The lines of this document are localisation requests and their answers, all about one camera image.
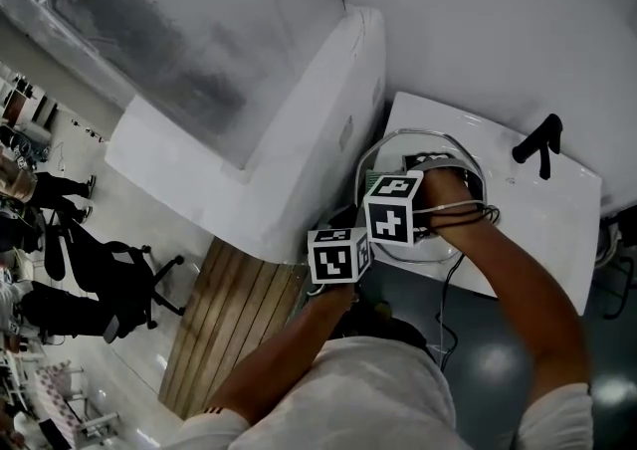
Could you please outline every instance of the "forearm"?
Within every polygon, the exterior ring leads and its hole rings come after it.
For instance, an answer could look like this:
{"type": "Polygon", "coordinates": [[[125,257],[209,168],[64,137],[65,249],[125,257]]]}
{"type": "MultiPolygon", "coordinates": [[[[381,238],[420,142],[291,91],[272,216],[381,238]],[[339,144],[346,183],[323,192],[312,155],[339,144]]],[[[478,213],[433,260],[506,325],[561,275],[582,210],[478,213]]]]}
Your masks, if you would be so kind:
{"type": "Polygon", "coordinates": [[[579,318],[549,272],[489,222],[452,228],[444,237],[485,275],[535,360],[572,358],[587,374],[579,318]]]}
{"type": "Polygon", "coordinates": [[[277,335],[243,359],[214,393],[210,406],[231,409],[257,423],[306,374],[341,316],[351,288],[311,300],[277,335]]]}

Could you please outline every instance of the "white tiled floor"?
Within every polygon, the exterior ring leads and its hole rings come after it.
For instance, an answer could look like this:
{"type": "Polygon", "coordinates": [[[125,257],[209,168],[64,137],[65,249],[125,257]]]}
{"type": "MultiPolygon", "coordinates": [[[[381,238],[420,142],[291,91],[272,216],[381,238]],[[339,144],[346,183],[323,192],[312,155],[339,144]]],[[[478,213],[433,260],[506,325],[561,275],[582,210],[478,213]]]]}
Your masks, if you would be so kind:
{"type": "MultiPolygon", "coordinates": [[[[97,239],[138,247],[150,245],[151,262],[157,269],[175,255],[183,255],[186,263],[174,267],[158,291],[174,305],[184,305],[212,236],[110,168],[104,162],[106,144],[90,137],[83,125],[73,126],[72,118],[78,119],[59,112],[54,121],[53,152],[47,169],[78,181],[92,173],[97,175],[91,201],[94,213],[86,224],[97,239]]],[[[170,182],[169,173],[166,182],[170,182]]],[[[38,273],[41,279],[42,270],[38,273]]],[[[75,284],[69,265],[62,287],[86,295],[75,284]]],[[[154,448],[180,425],[178,418],[157,401],[179,318],[157,305],[153,309],[159,323],[156,330],[139,327],[112,345],[100,337],[77,337],[46,347],[51,361],[70,359],[85,369],[90,400],[100,411],[119,413],[120,437],[109,443],[114,448],[154,448]]]]}

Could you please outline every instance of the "floor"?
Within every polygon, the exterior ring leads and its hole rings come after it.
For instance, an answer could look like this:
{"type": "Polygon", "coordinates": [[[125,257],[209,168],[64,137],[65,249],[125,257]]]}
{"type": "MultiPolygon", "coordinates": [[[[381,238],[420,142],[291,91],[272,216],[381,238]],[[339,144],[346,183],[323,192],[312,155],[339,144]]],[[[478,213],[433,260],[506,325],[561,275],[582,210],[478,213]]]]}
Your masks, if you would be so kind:
{"type": "MultiPolygon", "coordinates": [[[[635,448],[637,444],[636,294],[618,319],[603,318],[619,305],[618,298],[601,288],[621,291],[623,279],[608,267],[595,273],[596,286],[583,320],[593,365],[595,448],[635,448]]],[[[415,326],[434,344],[440,341],[434,316],[441,291],[440,282],[381,263],[375,263],[363,281],[367,297],[389,302],[394,317],[415,326]]],[[[459,338],[445,374],[456,402],[460,434],[477,450],[509,448],[531,386],[531,362],[525,349],[508,328],[496,300],[451,287],[444,321],[459,338]]]]}
{"type": "MultiPolygon", "coordinates": [[[[85,132],[85,123],[75,126],[72,119],[78,118],[66,112],[56,116],[52,154],[46,168],[78,181],[92,173],[97,175],[91,201],[94,213],[86,228],[99,240],[150,245],[151,262],[156,269],[175,255],[183,255],[185,264],[175,267],[158,290],[173,304],[185,305],[212,236],[110,168],[104,162],[106,144],[85,132]]],[[[80,198],[76,200],[79,205],[84,203],[80,198]]],[[[35,276],[51,282],[43,268],[37,268],[35,276]]],[[[60,287],[87,295],[75,284],[70,268],[60,287]]],[[[101,338],[77,337],[46,347],[51,361],[70,359],[85,369],[92,404],[102,412],[119,413],[119,438],[108,442],[112,448],[155,448],[181,423],[157,400],[179,318],[158,306],[154,307],[154,318],[159,323],[156,330],[140,327],[112,345],[101,338]]]]}

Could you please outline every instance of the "shirt sleeve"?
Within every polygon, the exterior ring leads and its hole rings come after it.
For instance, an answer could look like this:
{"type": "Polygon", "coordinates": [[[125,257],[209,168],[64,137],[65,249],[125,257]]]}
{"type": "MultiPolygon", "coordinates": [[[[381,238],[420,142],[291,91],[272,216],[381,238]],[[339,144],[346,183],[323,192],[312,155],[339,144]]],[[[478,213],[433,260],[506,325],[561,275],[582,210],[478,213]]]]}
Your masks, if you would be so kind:
{"type": "Polygon", "coordinates": [[[226,450],[250,424],[237,413],[222,409],[187,419],[174,441],[163,450],[226,450]]]}
{"type": "Polygon", "coordinates": [[[525,413],[517,450],[588,450],[593,447],[588,385],[569,384],[537,400],[525,413]]]}

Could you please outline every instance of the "wooden plank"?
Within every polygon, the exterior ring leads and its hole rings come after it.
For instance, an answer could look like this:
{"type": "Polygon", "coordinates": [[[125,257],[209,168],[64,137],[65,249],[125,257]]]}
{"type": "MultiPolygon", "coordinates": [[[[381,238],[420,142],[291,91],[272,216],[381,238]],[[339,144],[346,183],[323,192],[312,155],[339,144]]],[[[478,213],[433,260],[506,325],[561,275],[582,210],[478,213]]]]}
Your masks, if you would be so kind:
{"type": "Polygon", "coordinates": [[[228,294],[232,292],[233,284],[238,277],[240,267],[246,257],[250,256],[247,256],[241,250],[233,249],[230,262],[224,270],[223,275],[221,275],[220,279],[211,284],[214,294],[210,297],[211,303],[208,304],[208,311],[201,326],[199,338],[197,339],[194,349],[192,349],[192,354],[188,360],[188,365],[184,371],[183,380],[175,399],[173,411],[177,416],[184,416],[187,413],[190,390],[192,389],[193,383],[198,382],[199,374],[203,369],[202,362],[208,359],[212,344],[214,343],[214,328],[222,314],[226,298],[228,294]]]}
{"type": "Polygon", "coordinates": [[[201,333],[201,328],[203,327],[203,323],[206,319],[206,315],[208,314],[208,309],[210,308],[210,304],[214,299],[215,295],[215,284],[222,277],[223,271],[226,269],[228,262],[230,261],[230,256],[235,248],[228,243],[224,243],[223,248],[221,249],[221,253],[217,261],[215,261],[210,274],[208,275],[208,282],[206,284],[205,291],[199,302],[199,306],[195,311],[195,315],[192,318],[192,324],[187,329],[186,338],[183,343],[181,355],[177,360],[177,364],[175,365],[174,378],[170,383],[168,388],[168,393],[166,395],[166,401],[164,404],[166,407],[174,411],[175,401],[177,400],[177,394],[181,387],[181,382],[184,378],[184,374],[188,367],[188,362],[190,360],[190,356],[192,354],[197,341],[199,340],[199,334],[201,333]]]}
{"type": "Polygon", "coordinates": [[[186,339],[186,334],[188,333],[188,329],[192,325],[192,318],[195,315],[197,307],[199,307],[201,297],[203,296],[206,284],[208,283],[208,275],[210,274],[215,261],[219,257],[219,253],[221,252],[223,245],[223,241],[213,238],[210,248],[208,249],[208,253],[206,254],[206,258],[201,265],[201,269],[199,271],[199,275],[197,276],[197,280],[195,281],[192,294],[190,295],[188,303],[186,304],[186,311],[181,318],[181,323],[179,324],[179,330],[177,331],[175,342],[172,345],[170,359],[168,360],[168,366],[166,367],[166,371],[164,372],[163,378],[161,380],[161,388],[159,389],[160,402],[165,402],[166,395],[168,394],[168,388],[170,387],[170,383],[172,382],[172,378],[174,377],[177,361],[181,356],[181,351],[186,339]]]}
{"type": "Polygon", "coordinates": [[[279,300],[283,295],[283,291],[288,284],[288,279],[292,274],[293,268],[293,266],[285,264],[279,265],[279,268],[277,268],[277,273],[275,274],[274,279],[272,279],[268,292],[259,307],[259,311],[257,312],[257,316],[252,323],[250,331],[248,332],[246,341],[241,347],[241,352],[239,353],[237,361],[241,361],[250,352],[256,349],[259,342],[261,342],[263,333],[268,328],[270,319],[272,318],[272,315],[279,304],[279,300]]]}
{"type": "Polygon", "coordinates": [[[226,353],[223,355],[221,363],[219,364],[219,367],[217,369],[217,373],[215,374],[215,377],[210,384],[210,387],[208,388],[206,401],[210,398],[210,396],[212,396],[221,382],[228,376],[230,371],[239,362],[239,353],[241,352],[243,344],[246,341],[246,337],[248,336],[248,332],[250,331],[255,317],[257,316],[259,307],[261,306],[261,303],[263,302],[266,293],[268,292],[270,283],[272,282],[272,279],[277,272],[277,268],[278,265],[272,263],[264,263],[263,267],[261,268],[259,277],[257,278],[255,285],[252,288],[252,292],[250,293],[250,298],[248,298],[248,301],[246,302],[246,306],[243,309],[241,318],[237,322],[235,331],[232,334],[230,342],[228,343],[226,353]]]}
{"type": "Polygon", "coordinates": [[[268,323],[268,327],[261,337],[261,342],[265,342],[268,338],[274,336],[286,324],[288,316],[297,302],[299,291],[301,290],[303,280],[306,278],[307,273],[308,268],[306,266],[295,266],[288,279],[288,284],[281,295],[281,299],[277,304],[277,308],[268,323]]]}
{"type": "Polygon", "coordinates": [[[203,370],[198,378],[199,386],[193,391],[190,407],[187,411],[189,415],[197,414],[203,409],[208,393],[208,385],[214,380],[219,364],[223,359],[228,343],[237,326],[237,322],[241,318],[248,297],[264,264],[263,261],[254,257],[248,255],[245,257],[244,267],[242,268],[239,279],[235,283],[232,294],[228,296],[224,310],[219,316],[217,325],[210,336],[212,349],[203,362],[203,370]]]}

